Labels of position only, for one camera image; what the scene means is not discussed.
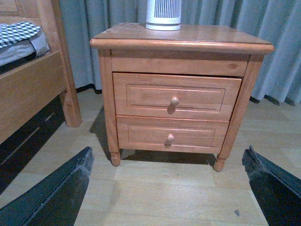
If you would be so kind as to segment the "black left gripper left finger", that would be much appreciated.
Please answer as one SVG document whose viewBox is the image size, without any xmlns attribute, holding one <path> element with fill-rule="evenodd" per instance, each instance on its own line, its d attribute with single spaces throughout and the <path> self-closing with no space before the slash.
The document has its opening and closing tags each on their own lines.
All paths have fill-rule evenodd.
<svg viewBox="0 0 301 226">
<path fill-rule="evenodd" d="M 0 209 L 2 226 L 72 226 L 93 168 L 86 147 L 27 192 Z"/>
</svg>

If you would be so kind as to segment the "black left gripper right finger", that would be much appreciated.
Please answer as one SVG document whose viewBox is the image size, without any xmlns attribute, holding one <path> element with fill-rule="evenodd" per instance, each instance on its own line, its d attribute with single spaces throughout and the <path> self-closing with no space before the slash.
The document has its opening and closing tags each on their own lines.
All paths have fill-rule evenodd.
<svg viewBox="0 0 301 226">
<path fill-rule="evenodd" d="M 244 151 L 242 164 L 253 194 L 270 226 L 301 224 L 301 180 L 258 154 Z"/>
</svg>

